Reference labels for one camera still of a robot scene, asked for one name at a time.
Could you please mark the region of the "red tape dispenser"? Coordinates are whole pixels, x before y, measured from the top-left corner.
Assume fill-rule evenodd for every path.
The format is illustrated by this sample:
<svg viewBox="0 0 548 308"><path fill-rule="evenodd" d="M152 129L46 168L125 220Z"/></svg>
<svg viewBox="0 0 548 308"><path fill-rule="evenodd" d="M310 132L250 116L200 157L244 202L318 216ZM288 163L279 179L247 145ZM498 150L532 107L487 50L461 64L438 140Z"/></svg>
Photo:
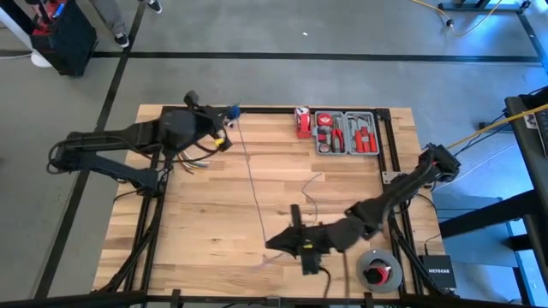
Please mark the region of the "red tape dispenser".
<svg viewBox="0 0 548 308"><path fill-rule="evenodd" d="M308 107L295 107L295 125L298 139L307 139L312 136L312 118Z"/></svg>

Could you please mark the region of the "black floor stand base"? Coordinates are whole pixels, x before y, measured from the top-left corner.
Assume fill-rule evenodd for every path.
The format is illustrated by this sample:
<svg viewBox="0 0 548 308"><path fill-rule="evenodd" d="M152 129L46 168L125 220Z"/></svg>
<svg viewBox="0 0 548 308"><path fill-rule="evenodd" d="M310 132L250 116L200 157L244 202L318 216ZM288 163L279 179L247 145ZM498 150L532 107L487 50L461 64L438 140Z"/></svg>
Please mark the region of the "black floor stand base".
<svg viewBox="0 0 548 308"><path fill-rule="evenodd" d="M532 0L448 0L439 3L442 11L522 13Z"/></svg>

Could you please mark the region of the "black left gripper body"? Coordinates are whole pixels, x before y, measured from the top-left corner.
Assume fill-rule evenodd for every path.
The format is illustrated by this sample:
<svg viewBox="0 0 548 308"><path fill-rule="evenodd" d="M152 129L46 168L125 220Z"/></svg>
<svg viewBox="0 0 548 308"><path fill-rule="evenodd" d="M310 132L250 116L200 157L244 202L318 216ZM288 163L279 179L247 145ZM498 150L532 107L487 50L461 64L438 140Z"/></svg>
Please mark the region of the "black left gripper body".
<svg viewBox="0 0 548 308"><path fill-rule="evenodd" d="M203 151L227 151L232 142L226 132L226 127L234 119L234 107L213 107L210 105L199 105L199 96L195 91L189 91L185 94L183 102L188 107L188 112L192 114L196 121L196 140L198 141L205 135L210 135L216 145L216 149L207 149L200 145Z"/></svg>

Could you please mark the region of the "white tower device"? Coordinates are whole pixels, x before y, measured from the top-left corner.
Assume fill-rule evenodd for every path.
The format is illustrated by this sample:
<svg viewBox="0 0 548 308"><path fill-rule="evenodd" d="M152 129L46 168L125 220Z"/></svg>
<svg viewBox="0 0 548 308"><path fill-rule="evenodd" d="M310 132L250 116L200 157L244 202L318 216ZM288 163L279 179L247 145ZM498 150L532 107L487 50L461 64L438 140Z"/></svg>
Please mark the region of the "white tower device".
<svg viewBox="0 0 548 308"><path fill-rule="evenodd" d="M52 65L38 53L32 45L32 19L22 10L15 0L0 0L0 23L3 23L30 51L33 65L39 68L51 68Z"/></svg>

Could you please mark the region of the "grey duct tape roll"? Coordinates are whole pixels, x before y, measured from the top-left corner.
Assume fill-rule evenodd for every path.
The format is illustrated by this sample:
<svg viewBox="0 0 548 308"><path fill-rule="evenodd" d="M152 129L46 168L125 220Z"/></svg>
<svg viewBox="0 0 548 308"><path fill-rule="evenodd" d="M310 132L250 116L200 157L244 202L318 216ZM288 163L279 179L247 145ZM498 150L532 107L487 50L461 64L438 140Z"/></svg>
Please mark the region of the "grey duct tape roll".
<svg viewBox="0 0 548 308"><path fill-rule="evenodd" d="M402 266L385 250L371 250L360 255L356 262L360 283L373 293L396 291L403 281Z"/></svg>

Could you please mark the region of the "black box with red top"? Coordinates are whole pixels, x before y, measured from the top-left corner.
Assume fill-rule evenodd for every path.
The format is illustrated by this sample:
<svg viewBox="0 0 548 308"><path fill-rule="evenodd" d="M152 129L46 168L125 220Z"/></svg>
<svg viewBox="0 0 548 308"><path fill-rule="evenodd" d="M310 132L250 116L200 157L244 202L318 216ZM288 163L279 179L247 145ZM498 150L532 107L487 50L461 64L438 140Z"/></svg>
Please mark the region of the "black box with red top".
<svg viewBox="0 0 548 308"><path fill-rule="evenodd" d="M75 0L38 0L33 48L60 74L82 76L97 45L95 28Z"/></svg>

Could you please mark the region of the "person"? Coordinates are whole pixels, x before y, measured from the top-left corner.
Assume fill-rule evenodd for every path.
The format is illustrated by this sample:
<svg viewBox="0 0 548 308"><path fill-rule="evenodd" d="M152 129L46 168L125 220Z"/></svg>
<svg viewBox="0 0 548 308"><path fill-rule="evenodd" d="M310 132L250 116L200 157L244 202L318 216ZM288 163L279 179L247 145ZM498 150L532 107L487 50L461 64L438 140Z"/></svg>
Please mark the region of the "person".
<svg viewBox="0 0 548 308"><path fill-rule="evenodd" d="M104 25L110 30L115 42L123 49L129 47L130 40L116 0L89 0Z"/></svg>

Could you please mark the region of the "black desk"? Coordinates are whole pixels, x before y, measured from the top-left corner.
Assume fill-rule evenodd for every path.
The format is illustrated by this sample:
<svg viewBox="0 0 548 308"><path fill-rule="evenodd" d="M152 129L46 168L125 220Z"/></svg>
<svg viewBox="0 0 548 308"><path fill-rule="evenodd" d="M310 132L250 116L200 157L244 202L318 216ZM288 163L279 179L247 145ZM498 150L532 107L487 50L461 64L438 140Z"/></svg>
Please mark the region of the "black desk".
<svg viewBox="0 0 548 308"><path fill-rule="evenodd" d="M442 222L440 231L450 238L522 219L527 234L511 237L510 247L533 251L548 293L548 85L505 103L509 116L503 123L512 125L533 189Z"/></svg>

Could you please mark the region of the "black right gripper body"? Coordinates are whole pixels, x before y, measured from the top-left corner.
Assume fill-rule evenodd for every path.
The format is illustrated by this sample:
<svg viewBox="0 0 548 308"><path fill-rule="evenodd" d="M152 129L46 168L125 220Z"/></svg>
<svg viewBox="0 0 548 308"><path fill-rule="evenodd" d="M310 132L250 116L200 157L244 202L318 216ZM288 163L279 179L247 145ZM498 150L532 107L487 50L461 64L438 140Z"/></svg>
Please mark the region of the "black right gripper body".
<svg viewBox="0 0 548 308"><path fill-rule="evenodd" d="M301 270L303 275L317 275L320 272L322 256L325 254L329 254L330 249L335 247L328 236L327 227L322 224L311 227L306 226L301 219L301 210L298 204L292 204L290 206L290 213L292 219L291 228L296 228L301 233L300 243L303 235L306 233L322 232L326 237L325 243L329 247L329 251L327 253L320 254L314 251L303 250L300 248L300 255L297 256L301 258Z"/></svg>

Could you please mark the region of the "grey tool case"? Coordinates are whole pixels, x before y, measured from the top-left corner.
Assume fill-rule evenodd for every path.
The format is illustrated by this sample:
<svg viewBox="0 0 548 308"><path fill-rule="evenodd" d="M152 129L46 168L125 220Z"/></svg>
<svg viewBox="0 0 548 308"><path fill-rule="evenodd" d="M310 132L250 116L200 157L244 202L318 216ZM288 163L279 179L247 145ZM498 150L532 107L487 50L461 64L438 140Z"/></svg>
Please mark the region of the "grey tool case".
<svg viewBox="0 0 548 308"><path fill-rule="evenodd" d="M333 117L333 125L331 127L322 126L319 127L317 123L317 114L320 113L328 113L331 114ZM354 144L354 137L352 133L352 128L349 123L349 117L352 116L357 120L358 126L361 128L364 126L368 127L368 130L371 133L375 133L376 135L376 141L377 141L377 149L378 151L376 153L358 153L355 150L355 144ZM378 144L378 130L376 128L376 115L370 111L327 111L322 110L315 112L313 114L313 137L315 139L315 145L316 145L316 152L319 155L332 155L332 156L344 156L344 155L350 155L350 156L377 156L380 153L380 146ZM345 142L345 152L344 153L335 153L332 150L326 153L320 153L319 152L319 145L324 143L327 144L331 148L331 131L333 128L340 128L343 132L344 142Z"/></svg>

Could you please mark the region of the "red-handled hammer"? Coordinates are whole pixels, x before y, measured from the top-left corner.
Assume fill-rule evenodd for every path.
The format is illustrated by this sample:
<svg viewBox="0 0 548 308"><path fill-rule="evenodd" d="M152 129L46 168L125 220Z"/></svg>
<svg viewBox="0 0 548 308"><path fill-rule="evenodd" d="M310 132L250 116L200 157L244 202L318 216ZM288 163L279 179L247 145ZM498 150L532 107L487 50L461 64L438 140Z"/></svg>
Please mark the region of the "red-handled hammer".
<svg viewBox="0 0 548 308"><path fill-rule="evenodd" d="M358 126L357 120L352 116L350 116L348 119L349 119L350 126L352 128L352 133L353 133L353 137L354 137L354 144L355 144L355 150L358 153L363 153L364 152L363 141L362 141L360 128Z"/></svg>

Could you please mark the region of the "black Netgear network switch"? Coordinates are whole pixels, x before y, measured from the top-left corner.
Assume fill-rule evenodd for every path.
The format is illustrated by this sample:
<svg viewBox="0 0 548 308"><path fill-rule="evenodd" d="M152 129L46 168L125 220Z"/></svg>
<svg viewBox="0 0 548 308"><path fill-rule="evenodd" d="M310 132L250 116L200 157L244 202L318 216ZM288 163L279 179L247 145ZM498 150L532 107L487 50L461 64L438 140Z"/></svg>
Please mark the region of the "black Netgear network switch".
<svg viewBox="0 0 548 308"><path fill-rule="evenodd" d="M456 279L450 256L422 255L420 261L438 287L444 290L454 290L456 288Z"/></svg>

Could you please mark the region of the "black aluminium table frame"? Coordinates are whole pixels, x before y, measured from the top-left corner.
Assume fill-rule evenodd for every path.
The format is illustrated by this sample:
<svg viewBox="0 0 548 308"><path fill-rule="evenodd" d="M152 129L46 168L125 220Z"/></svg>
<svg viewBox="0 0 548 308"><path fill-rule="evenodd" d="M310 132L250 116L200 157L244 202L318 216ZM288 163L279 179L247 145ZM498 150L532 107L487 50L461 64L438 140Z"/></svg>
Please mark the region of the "black aluminium table frame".
<svg viewBox="0 0 548 308"><path fill-rule="evenodd" d="M353 203L383 191L385 170L412 170L421 148L411 110L381 110L378 129L378 156L321 156L310 139L297 138L292 109L245 108L229 130L233 146L207 169L174 168L154 250L140 257L122 288L162 300L174 290L231 303L362 299L356 262L370 250L394 251L387 233L325 256L318 275L303 275L299 260L264 243L288 227L292 204L305 222L334 222Z"/></svg>

